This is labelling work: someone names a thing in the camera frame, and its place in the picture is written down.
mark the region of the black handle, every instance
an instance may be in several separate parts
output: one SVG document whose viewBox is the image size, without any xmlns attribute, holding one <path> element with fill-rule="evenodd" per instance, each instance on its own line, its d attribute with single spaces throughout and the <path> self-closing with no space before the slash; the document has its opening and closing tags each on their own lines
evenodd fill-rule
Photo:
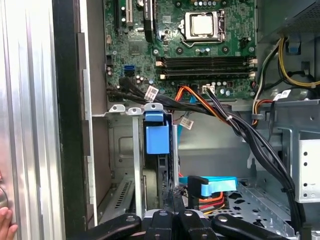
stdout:
<svg viewBox="0 0 320 240">
<path fill-rule="evenodd" d="M 219 214 L 212 219 L 212 229 L 225 237 L 237 240 L 286 240 L 262 227 L 253 225 L 229 214 Z"/>
<path fill-rule="evenodd" d="M 117 240 L 139 232 L 140 228 L 140 217 L 125 213 L 93 227 L 76 237 L 72 237 L 70 240 Z"/>
</svg>

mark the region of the cpu socket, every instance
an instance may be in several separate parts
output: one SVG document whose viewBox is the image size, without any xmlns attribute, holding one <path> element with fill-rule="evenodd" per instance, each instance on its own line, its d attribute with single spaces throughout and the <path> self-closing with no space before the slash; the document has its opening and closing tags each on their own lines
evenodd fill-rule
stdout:
<svg viewBox="0 0 320 240">
<path fill-rule="evenodd" d="M 226 39 L 225 11 L 186 12 L 179 28 L 184 43 L 222 43 Z"/>
</svg>

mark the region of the screw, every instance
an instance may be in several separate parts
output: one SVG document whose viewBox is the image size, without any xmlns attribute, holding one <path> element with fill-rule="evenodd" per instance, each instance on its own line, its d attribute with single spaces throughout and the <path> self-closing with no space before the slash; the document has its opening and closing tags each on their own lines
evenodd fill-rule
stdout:
<svg viewBox="0 0 320 240">
<path fill-rule="evenodd" d="M 184 212 L 184 215 L 190 217 L 192 215 L 192 211 L 185 211 Z"/>
<path fill-rule="evenodd" d="M 218 216 L 218 220 L 219 220 L 220 222 L 225 223 L 225 222 L 228 221 L 228 218 L 226 218 L 225 216 Z"/>
</svg>

